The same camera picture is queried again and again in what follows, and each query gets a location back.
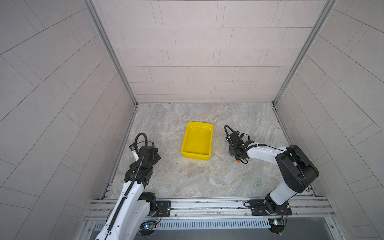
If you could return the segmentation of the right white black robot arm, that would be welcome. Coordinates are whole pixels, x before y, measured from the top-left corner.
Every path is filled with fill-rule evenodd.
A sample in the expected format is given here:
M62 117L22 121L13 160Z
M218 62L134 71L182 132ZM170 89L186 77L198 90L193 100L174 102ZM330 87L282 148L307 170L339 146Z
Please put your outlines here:
M269 215L287 215L282 206L296 194L309 190L310 184L319 176L319 171L297 145L276 148L250 140L245 133L224 127L229 143L230 156L248 164L249 159L258 159L279 167L283 181L265 197L261 209Z

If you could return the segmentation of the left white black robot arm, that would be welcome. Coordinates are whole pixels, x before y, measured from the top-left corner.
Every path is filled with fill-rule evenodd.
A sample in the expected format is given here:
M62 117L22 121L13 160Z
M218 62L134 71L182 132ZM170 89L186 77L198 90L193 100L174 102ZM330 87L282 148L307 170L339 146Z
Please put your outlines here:
M136 159L125 174L125 183L115 207L96 240L133 240L147 216L157 210L155 193L145 192L154 172L153 165L160 159L159 149L150 143L138 150L130 149Z

